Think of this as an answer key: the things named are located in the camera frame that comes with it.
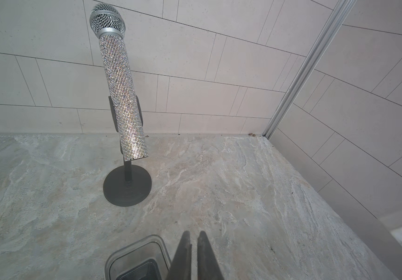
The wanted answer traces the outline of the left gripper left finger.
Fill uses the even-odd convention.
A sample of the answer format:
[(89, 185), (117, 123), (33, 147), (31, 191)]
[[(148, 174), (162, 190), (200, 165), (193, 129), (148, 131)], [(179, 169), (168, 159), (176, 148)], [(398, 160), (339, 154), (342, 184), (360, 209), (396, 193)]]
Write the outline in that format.
[(190, 232), (184, 231), (166, 280), (190, 280), (192, 278), (192, 244)]

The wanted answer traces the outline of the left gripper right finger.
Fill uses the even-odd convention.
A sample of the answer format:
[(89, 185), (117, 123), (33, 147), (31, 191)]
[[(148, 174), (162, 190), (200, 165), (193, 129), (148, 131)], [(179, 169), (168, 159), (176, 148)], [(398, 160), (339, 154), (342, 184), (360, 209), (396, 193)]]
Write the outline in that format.
[(197, 239), (197, 277), (198, 280), (225, 280), (205, 231)]

